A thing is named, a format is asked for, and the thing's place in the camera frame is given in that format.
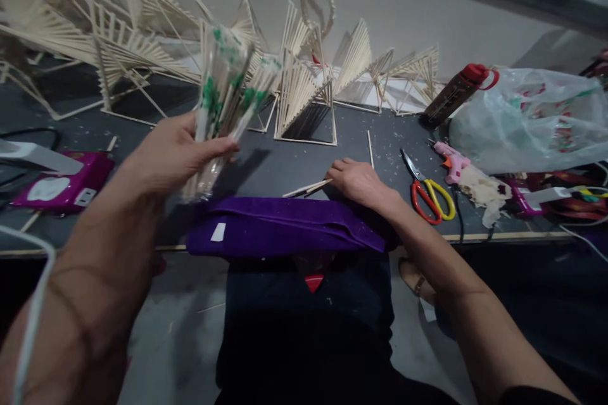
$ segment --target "red and yellow scissors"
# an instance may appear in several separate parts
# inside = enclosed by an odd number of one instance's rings
[[[418,167],[414,164],[414,162],[410,159],[410,157],[405,153],[403,149],[401,149],[401,156],[403,157],[403,162],[410,168],[410,172],[414,176],[414,183],[412,184],[412,204],[416,211],[420,214],[420,216],[428,221],[432,225],[439,225],[442,220],[449,221],[453,220],[456,216],[456,207],[454,206],[454,200],[448,194],[448,192],[437,182],[431,179],[427,179]],[[422,189],[421,182],[424,182],[426,188],[429,192],[427,195],[426,192]],[[437,200],[437,195],[435,194],[435,190],[437,190],[444,197],[446,203],[448,203],[448,209],[450,210],[449,214],[445,214]],[[436,219],[432,219],[430,216],[425,214],[423,210],[420,208],[418,204],[418,194],[420,194],[424,200],[424,202],[431,208]]]

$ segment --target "white cable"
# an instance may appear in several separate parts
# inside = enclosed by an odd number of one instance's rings
[[[32,352],[34,351],[34,341],[36,339],[36,333],[38,332],[40,313],[42,311],[42,303],[44,301],[44,291],[46,290],[46,284],[49,281],[51,270],[53,269],[55,260],[57,259],[57,253],[51,244],[44,242],[42,239],[38,239],[31,234],[22,233],[2,225],[0,225],[0,232],[35,244],[43,249],[47,254],[46,264],[44,265],[44,269],[40,275],[36,289],[34,290],[34,294],[32,294],[32,303],[27,316],[27,326],[25,327],[25,335],[23,336],[23,344],[21,345],[21,352],[19,353],[17,372],[15,375],[13,405],[22,405],[23,388],[27,379],[27,371],[30,366],[30,360],[32,359]]]
[[[599,167],[601,167],[602,169],[604,169],[606,171],[606,180],[608,180],[608,170],[606,168],[604,168],[602,165],[600,165],[599,163],[596,163],[596,165],[598,165]],[[608,189],[603,188],[603,187],[587,187],[586,185],[579,185],[579,186],[574,187],[574,188],[569,189],[569,190],[572,190],[572,192],[576,192],[577,188],[580,188],[580,187],[585,187],[586,189],[590,189],[590,190],[601,190],[603,192],[608,192]],[[602,254],[602,252],[600,252],[599,249],[595,245],[593,245],[593,242],[591,242],[590,240],[584,238],[580,234],[577,234],[577,233],[575,233],[573,231],[570,231],[568,228],[566,228],[566,226],[584,226],[584,227],[587,227],[587,226],[596,226],[596,225],[601,225],[605,221],[608,221],[608,215],[605,216],[604,218],[602,218],[601,220],[592,221],[591,223],[562,223],[561,225],[558,225],[558,226],[561,229],[563,229],[563,231],[567,232],[569,235],[577,237],[577,238],[585,241],[587,243],[587,245],[589,245],[593,249],[593,251],[595,251],[598,254],[598,256],[600,258],[602,258],[604,261],[606,261],[606,263],[608,263],[608,258],[605,257]]]
[[[583,236],[581,236],[580,234],[577,234],[577,233],[575,233],[575,232],[570,231],[568,228],[564,227],[563,225],[559,225],[559,227],[560,227],[561,229],[563,229],[564,231],[566,231],[566,232],[567,232],[569,235],[572,235],[572,236],[574,236],[574,237],[577,237],[577,238],[579,238],[579,239],[581,239],[581,240],[585,241],[585,242],[586,242],[586,243],[587,243],[587,244],[588,244],[588,245],[589,245],[589,246],[590,246],[590,247],[593,249],[593,251],[595,251],[595,252],[596,252],[596,253],[599,255],[599,257],[600,257],[600,258],[602,258],[602,259],[603,259],[603,260],[604,260],[606,263],[608,263],[608,258],[607,258],[607,257],[605,257],[605,256],[602,254],[602,252],[600,252],[600,251],[598,250],[598,248],[597,248],[595,245],[593,245],[593,242],[591,242],[589,239],[586,239],[586,238],[584,238]]]
[[[576,192],[576,191],[579,191],[579,190],[576,190],[576,189],[580,188],[580,187],[585,187],[586,189],[590,189],[590,190],[601,190],[603,192],[608,193],[608,189],[606,189],[606,188],[603,188],[603,187],[587,187],[586,185],[579,185],[578,187],[574,187],[571,190],[573,192]],[[601,220],[592,221],[591,223],[562,223],[560,226],[597,226],[597,225],[601,225],[605,221],[608,221],[608,215],[605,216],[604,218],[602,218]]]
[[[596,161],[595,164],[597,166],[599,166],[601,169],[603,169],[604,172],[606,173],[606,177],[604,178],[604,183],[602,184],[605,187],[606,185],[608,185],[608,168],[606,168],[604,165],[601,165],[598,161]]]

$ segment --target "white plastic bag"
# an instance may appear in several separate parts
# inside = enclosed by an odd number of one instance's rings
[[[450,145],[487,174],[548,172],[608,158],[599,82],[548,70],[499,71],[454,116]]]

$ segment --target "purple towel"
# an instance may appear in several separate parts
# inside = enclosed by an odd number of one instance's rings
[[[220,223],[225,223],[223,236]],[[191,254],[223,258],[388,252],[395,246],[395,232],[377,214],[361,206],[311,199],[212,201],[198,208],[187,237]]]

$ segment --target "glue bottle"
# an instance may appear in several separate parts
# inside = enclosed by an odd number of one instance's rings
[[[494,73],[494,81],[485,89],[481,89],[481,84],[483,84],[490,72]],[[494,87],[499,77],[500,75],[496,70],[489,70],[477,63],[469,63],[449,81],[448,85],[426,108],[420,117],[420,123],[427,128],[435,129],[439,127],[456,109],[471,98],[477,90],[489,90]]]

